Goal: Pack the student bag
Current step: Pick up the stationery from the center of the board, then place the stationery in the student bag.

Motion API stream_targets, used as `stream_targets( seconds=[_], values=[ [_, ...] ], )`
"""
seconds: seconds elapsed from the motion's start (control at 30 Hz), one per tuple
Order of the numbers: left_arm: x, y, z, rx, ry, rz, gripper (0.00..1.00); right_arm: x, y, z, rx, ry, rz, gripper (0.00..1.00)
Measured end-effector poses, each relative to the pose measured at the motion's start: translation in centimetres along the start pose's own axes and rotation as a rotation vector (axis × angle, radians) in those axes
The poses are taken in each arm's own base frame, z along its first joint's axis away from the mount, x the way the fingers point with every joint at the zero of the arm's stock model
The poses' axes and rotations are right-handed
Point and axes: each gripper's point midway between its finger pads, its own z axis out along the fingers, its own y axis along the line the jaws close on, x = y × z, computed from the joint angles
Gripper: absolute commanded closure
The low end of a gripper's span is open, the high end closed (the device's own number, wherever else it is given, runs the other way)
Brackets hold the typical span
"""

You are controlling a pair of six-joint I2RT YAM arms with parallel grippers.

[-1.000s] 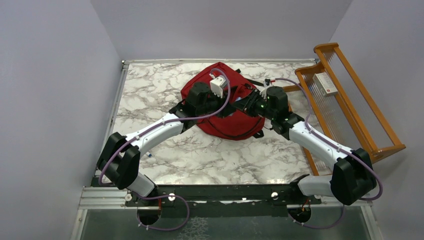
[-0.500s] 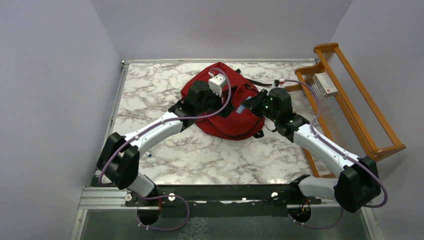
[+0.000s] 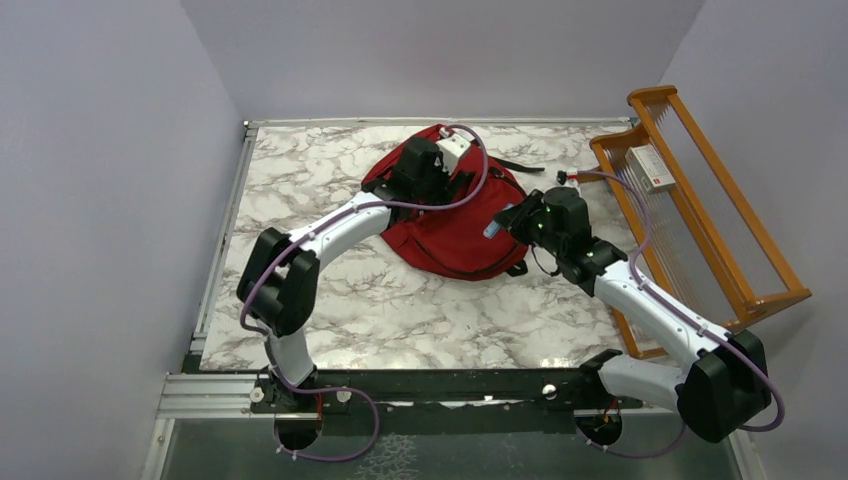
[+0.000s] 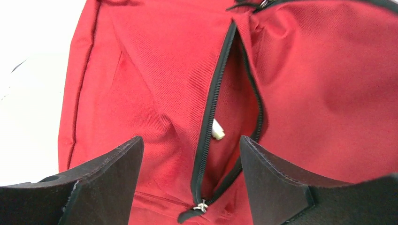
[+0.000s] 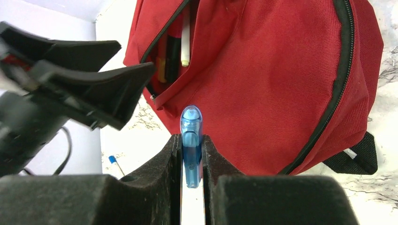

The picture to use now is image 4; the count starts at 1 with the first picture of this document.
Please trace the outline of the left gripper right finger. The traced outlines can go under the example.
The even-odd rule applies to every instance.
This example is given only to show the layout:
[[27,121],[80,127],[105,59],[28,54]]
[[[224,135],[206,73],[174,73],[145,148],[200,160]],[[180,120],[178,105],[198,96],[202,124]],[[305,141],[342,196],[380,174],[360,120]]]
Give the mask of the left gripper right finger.
[[329,179],[292,164],[248,136],[241,162],[256,225],[395,225],[398,176],[357,184]]

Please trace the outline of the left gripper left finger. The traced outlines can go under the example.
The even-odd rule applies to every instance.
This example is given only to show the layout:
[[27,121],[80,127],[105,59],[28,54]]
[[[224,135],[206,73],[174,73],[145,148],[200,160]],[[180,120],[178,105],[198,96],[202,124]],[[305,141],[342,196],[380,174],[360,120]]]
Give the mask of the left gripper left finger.
[[137,136],[37,183],[1,187],[1,224],[128,224],[143,151],[143,139]]

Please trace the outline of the red backpack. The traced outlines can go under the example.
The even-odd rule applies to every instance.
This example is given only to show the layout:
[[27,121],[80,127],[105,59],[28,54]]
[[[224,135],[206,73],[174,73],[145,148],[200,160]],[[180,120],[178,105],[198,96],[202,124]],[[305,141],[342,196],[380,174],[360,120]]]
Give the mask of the red backpack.
[[59,170],[135,136],[131,225],[252,224],[241,136],[346,183],[395,173],[398,6],[89,0],[70,46]]

